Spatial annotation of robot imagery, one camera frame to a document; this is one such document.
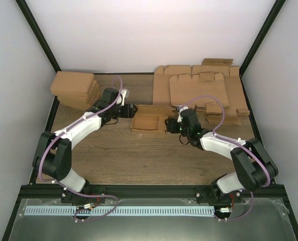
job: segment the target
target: wood grain surface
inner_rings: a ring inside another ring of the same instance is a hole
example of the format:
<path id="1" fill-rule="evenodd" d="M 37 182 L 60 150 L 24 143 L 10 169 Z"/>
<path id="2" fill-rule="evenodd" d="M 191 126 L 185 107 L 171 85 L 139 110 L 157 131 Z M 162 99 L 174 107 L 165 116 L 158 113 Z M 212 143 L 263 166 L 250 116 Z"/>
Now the wood grain surface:
<path id="1" fill-rule="evenodd" d="M 109 87 L 113 78 L 113 75 L 96 76 L 102 89 Z M 124 88 L 130 91 L 127 102 L 152 104 L 153 75 L 123 75 L 122 78 Z M 81 110 L 60 105 L 52 131 L 69 125 L 81 115 Z M 202 127 L 214 127 L 202 113 L 198 117 Z M 241 126 L 224 125 L 218 133 L 245 140 L 254 136 L 247 116 L 242 118 Z M 131 119 L 120 118 L 116 125 L 93 132 L 74 148 L 72 167 L 93 184 L 208 185 L 234 171 L 229 159 L 182 145 L 178 137 L 178 134 L 134 134 Z"/>

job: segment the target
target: purple cable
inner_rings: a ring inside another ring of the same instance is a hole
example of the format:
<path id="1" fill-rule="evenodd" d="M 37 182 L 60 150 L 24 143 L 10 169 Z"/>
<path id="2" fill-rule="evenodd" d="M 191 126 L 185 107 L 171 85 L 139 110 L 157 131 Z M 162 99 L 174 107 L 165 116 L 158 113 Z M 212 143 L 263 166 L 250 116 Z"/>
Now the purple cable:
<path id="1" fill-rule="evenodd" d="M 104 111 L 110 109 L 113 105 L 116 104 L 116 102 L 118 101 L 119 97 L 121 96 L 121 92 L 122 92 L 122 88 L 123 88 L 122 78 L 121 78 L 120 76 L 117 76 L 117 77 L 118 77 L 118 79 L 120 80 L 120 90 L 119 90 L 119 94 L 118 94 L 118 96 L 116 97 L 116 99 L 115 99 L 115 100 L 112 102 L 112 104 L 110 104 L 108 107 L 106 107 L 106 108 L 104 108 L 104 109 L 102 109 L 102 110 L 100 110 L 100 111 L 98 111 L 98 112 L 96 112 L 96 113 L 94 113 L 94 114 L 89 115 L 86 119 L 89 119 L 89 118 L 91 118 L 91 117 L 93 117 L 93 116 L 95 116 L 95 115 L 101 114 L 101 113 L 103 113 Z M 84 119 L 76 120 L 75 122 L 73 122 L 73 124 L 71 124 L 69 127 L 66 128 L 66 131 L 67 131 L 67 132 L 70 131 L 71 129 L 73 129 L 75 126 L 77 126 L 78 124 L 82 123 L 83 121 L 84 121 Z M 56 141 L 57 141 L 59 138 L 61 138 L 61 136 L 63 136 L 64 134 L 65 134 L 65 132 L 60 133 L 57 137 L 55 137 L 55 138 L 51 141 L 51 143 L 48 145 L 48 147 L 46 148 L 46 150 L 45 150 L 45 152 L 44 152 L 44 154 L 43 154 L 43 156 L 42 156 L 42 158 L 41 158 L 41 161 L 40 161 L 40 164 L 39 164 L 39 169 L 38 169 L 38 178 L 39 178 L 42 182 L 53 181 L 53 179 L 44 179 L 44 178 L 42 177 L 43 165 L 44 165 L 44 162 L 45 162 L 45 158 L 46 158 L 48 152 L 50 151 L 50 149 L 52 148 L 52 146 L 53 146 L 53 145 L 56 143 Z M 106 214 L 104 214 L 104 215 L 102 215 L 102 216 L 100 216 L 100 217 L 97 217 L 97 218 L 95 218 L 95 219 L 91 219 L 91 220 L 89 220 L 89 221 L 92 221 L 92 220 L 98 220 L 98 219 L 101 219 L 101 218 L 103 218 L 103 217 L 109 215 L 109 214 L 110 214 L 111 212 L 113 212 L 113 211 L 117 208 L 117 206 L 118 206 L 119 199 L 118 199 L 116 196 L 112 196 L 112 195 L 86 195 L 86 194 L 82 194 L 82 193 L 76 192 L 76 191 L 74 191 L 74 190 L 72 190 L 72 189 L 66 187 L 64 184 L 62 184 L 62 183 L 60 183 L 60 182 L 58 182 L 58 181 L 56 181 L 55 183 L 59 184 L 60 186 L 62 186 L 62 187 L 64 187 L 64 188 L 67 188 L 68 191 L 70 191 L 70 192 L 72 192 L 72 193 L 74 193 L 74 194 L 76 194 L 76 195 L 78 195 L 78 196 L 89 197 L 89 198 L 98 198 L 98 197 L 103 198 L 103 197 L 106 197 L 106 198 L 113 198 L 113 199 L 115 199 L 115 200 L 117 201 L 117 204 L 116 204 L 116 205 L 115 205 L 109 212 L 107 212 Z"/>
<path id="2" fill-rule="evenodd" d="M 220 135 L 218 135 L 216 133 L 216 130 L 223 124 L 224 120 L 225 120 L 225 110 L 224 110 L 224 107 L 223 105 L 221 104 L 221 102 L 214 96 L 212 95 L 208 95 L 208 94 L 203 94 L 203 95 L 200 95 L 200 96 L 197 96 L 196 98 L 193 98 L 192 100 L 188 101 L 186 104 L 183 104 L 181 105 L 179 108 L 182 108 L 194 101 L 196 101 L 197 99 L 200 99 L 200 98 L 204 98 L 204 97 L 207 97 L 207 98 L 211 98 L 211 99 L 214 99 L 215 101 L 217 101 L 217 103 L 220 105 L 221 107 L 221 110 L 222 110 L 222 118 L 221 118 L 221 121 L 220 123 L 213 129 L 213 134 L 215 135 L 215 137 L 219 140 L 222 140 L 222 141 L 226 141 L 226 142 L 229 142 L 231 144 L 234 144 L 236 145 L 237 147 L 240 147 L 241 149 L 243 149 L 248 155 L 250 155 L 256 162 L 257 164 L 260 166 L 260 168 L 263 170 L 263 172 L 265 173 L 266 175 L 266 183 L 264 185 L 264 187 L 267 187 L 269 184 L 270 184 L 270 176 L 269 176 L 269 173 L 268 171 L 266 170 L 265 166 L 261 163 L 261 161 L 250 151 L 248 150 L 246 147 L 244 147 L 243 145 L 237 143 L 237 142 L 234 142 L 232 141 L 231 139 L 227 139 L 225 137 L 222 137 Z"/>
<path id="3" fill-rule="evenodd" d="M 250 192 L 250 195 L 251 195 L 251 204 L 250 204 L 250 207 L 249 207 L 248 211 L 245 212 L 244 214 L 242 214 L 241 216 L 235 217 L 235 218 L 231 218 L 231 219 L 227 219 L 227 221 L 225 221 L 224 219 L 218 218 L 215 214 L 214 214 L 214 217 L 216 219 L 218 219 L 218 220 L 228 222 L 228 221 L 236 221 L 236 220 L 239 220 L 239 219 L 247 216 L 250 213 L 250 211 L 253 208 L 253 206 L 254 206 L 254 194 L 252 192 Z"/>

